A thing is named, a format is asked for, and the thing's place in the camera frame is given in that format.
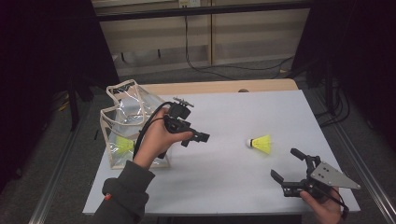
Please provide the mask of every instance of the metal rail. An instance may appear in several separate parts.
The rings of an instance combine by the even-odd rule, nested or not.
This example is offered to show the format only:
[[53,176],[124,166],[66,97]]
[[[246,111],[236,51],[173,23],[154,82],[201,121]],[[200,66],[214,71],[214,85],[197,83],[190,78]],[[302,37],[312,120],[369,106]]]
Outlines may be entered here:
[[66,165],[67,159],[70,153],[73,151],[74,143],[78,136],[78,132],[83,125],[85,119],[89,115],[91,103],[84,104],[81,108],[82,112],[82,120],[77,124],[76,129],[73,132],[70,132],[66,144],[62,150],[61,157],[59,158],[55,170],[52,173],[52,176],[47,183],[46,188],[44,189],[43,194],[40,197],[37,205],[35,206],[35,211],[33,212],[29,224],[42,224],[44,223],[47,214],[50,210],[50,206],[52,205],[52,201],[55,197],[56,191],[58,189],[58,184],[62,178],[64,173],[64,167]]
[[[319,104],[325,109],[325,105],[323,104],[323,99],[317,97]],[[355,167],[356,171],[358,172],[361,180],[364,182],[364,185],[369,190],[370,194],[372,195],[376,205],[378,206],[379,210],[381,211],[382,215],[384,216],[385,220],[389,224],[396,223],[396,210],[395,206],[393,205],[390,197],[388,194],[383,190],[381,185],[375,179],[374,175],[367,167],[364,160],[361,158],[359,151],[355,148],[352,141],[349,139],[346,131],[342,127],[340,123],[334,123],[334,129],[337,134],[340,136],[342,143],[345,146],[346,153],[348,154],[349,158],[352,161],[353,166]]]
[[[289,1],[279,3],[260,3],[260,4],[245,4],[245,5],[231,5],[231,6],[214,6],[214,7],[187,7],[187,8],[171,8],[150,11],[137,11],[126,13],[106,13],[98,14],[96,19],[99,21],[126,21],[139,20],[151,18],[164,17],[180,17],[180,16],[198,16],[210,14],[225,14],[237,12],[253,12],[253,11],[274,11],[274,10],[288,10],[311,8],[314,5],[313,0],[305,1]],[[321,4],[331,4],[340,2],[339,0],[321,1]]]

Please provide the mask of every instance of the wall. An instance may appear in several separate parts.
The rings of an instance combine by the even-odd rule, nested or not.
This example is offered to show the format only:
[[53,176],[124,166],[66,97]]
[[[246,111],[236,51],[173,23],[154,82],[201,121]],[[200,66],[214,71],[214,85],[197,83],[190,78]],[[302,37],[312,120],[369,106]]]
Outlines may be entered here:
[[[204,0],[202,6],[274,2]],[[97,7],[97,14],[176,8],[178,1]],[[205,46],[209,63],[287,58],[295,54],[309,9],[190,16],[189,46]],[[184,18],[101,22],[112,53],[185,47]]]

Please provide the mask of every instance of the power outlet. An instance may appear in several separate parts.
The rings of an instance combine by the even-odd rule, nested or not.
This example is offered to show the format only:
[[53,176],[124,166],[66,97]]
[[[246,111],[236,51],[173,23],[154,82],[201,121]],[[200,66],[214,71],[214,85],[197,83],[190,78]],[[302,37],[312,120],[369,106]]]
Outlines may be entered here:
[[189,6],[190,6],[189,0],[178,0],[178,7],[183,8],[183,7],[189,7]]
[[179,7],[200,7],[201,0],[178,0]]
[[190,0],[190,7],[200,7],[201,0]]

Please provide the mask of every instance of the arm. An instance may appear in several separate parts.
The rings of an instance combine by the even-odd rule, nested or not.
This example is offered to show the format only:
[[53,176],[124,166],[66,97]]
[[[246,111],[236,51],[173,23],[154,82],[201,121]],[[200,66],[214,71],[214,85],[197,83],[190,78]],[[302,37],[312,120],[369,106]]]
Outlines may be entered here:
[[[336,190],[331,190],[330,194],[337,200],[340,200]],[[341,207],[338,203],[326,198],[324,202],[315,200],[308,192],[301,191],[301,198],[314,210],[318,223],[336,224],[341,219]]]
[[151,123],[145,134],[143,143],[134,157],[127,161],[118,178],[106,180],[102,192],[107,196],[93,215],[91,223],[137,223],[144,213],[149,200],[146,189],[154,174],[149,167],[154,159],[165,152],[172,144],[190,139],[191,132],[169,133],[163,125],[162,109]]

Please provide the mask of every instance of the clear plastic bag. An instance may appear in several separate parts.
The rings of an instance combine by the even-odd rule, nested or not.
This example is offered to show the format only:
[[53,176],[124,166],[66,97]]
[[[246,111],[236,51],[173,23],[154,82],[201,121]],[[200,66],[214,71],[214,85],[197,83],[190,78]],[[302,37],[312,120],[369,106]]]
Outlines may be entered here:
[[[122,169],[134,156],[134,143],[151,114],[164,100],[140,87],[134,80],[109,86],[106,92],[114,106],[101,110],[100,124],[106,140],[111,169]],[[168,167],[167,156],[151,167]]]

